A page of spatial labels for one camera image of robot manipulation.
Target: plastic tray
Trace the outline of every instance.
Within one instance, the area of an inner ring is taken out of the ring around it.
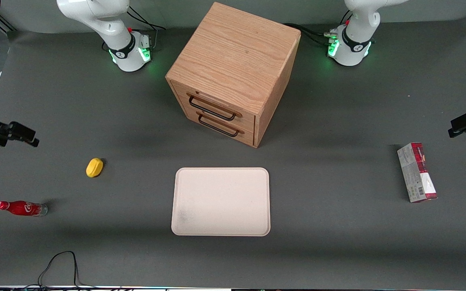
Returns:
[[[271,229],[264,168],[181,168],[172,231],[178,236],[265,236]]]

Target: red bottle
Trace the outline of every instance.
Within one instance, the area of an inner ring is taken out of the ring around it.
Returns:
[[[27,217],[43,217],[48,213],[48,206],[21,200],[14,202],[0,201],[0,210],[8,210],[11,214]]]

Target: black metal handle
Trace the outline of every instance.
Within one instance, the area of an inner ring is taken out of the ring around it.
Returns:
[[[202,106],[199,106],[199,105],[197,105],[197,104],[195,104],[195,103],[192,103],[192,100],[193,100],[193,99],[194,99],[194,96],[190,96],[190,99],[188,100],[188,102],[190,102],[190,105],[192,105],[193,107],[196,107],[197,109],[200,109],[200,110],[202,110],[202,111],[204,111],[204,112],[206,112],[206,113],[209,113],[209,114],[211,114],[211,115],[213,115],[213,116],[216,116],[216,117],[218,117],[218,118],[220,118],[220,119],[224,119],[225,121],[231,121],[231,120],[233,120],[233,118],[235,118],[235,116],[237,116],[237,114],[233,114],[230,118],[228,118],[228,117],[226,117],[226,116],[222,116],[222,115],[220,115],[220,114],[216,114],[215,112],[213,112],[213,111],[211,111],[211,110],[209,110],[209,109],[206,109],[206,108],[204,108],[204,107],[202,107]]]
[[[201,119],[202,119],[202,114],[199,114],[199,123],[200,123],[200,124],[204,125],[205,127],[209,127],[209,128],[211,128],[211,129],[214,129],[214,130],[220,132],[221,134],[225,134],[225,135],[227,135],[227,136],[229,136],[229,137],[235,137],[235,136],[237,136],[238,133],[240,132],[240,131],[237,129],[237,130],[235,131],[234,134],[231,134],[231,133],[228,133],[227,131],[223,131],[222,129],[219,129],[218,127],[214,127],[213,125],[211,125],[211,124],[209,124],[209,123],[206,123],[206,122],[202,121]]]

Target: table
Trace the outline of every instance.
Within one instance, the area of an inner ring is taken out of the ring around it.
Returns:
[[[133,73],[96,33],[11,36],[0,120],[40,144],[0,148],[0,200],[51,211],[0,212],[0,285],[32,284],[72,250],[93,285],[466,290],[466,134],[447,134],[466,112],[466,19],[384,23],[352,68],[303,37],[259,149],[185,118],[164,76],[192,32],[159,32]],[[413,141],[438,200],[407,200],[396,149]],[[90,179],[93,157],[107,164]],[[266,168],[268,236],[174,235],[181,167]],[[44,283],[72,284],[70,256]]]

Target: red and white box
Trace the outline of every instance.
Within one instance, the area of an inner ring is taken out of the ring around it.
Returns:
[[[427,172],[422,143],[412,142],[396,152],[404,174],[409,201],[413,203],[438,198]]]

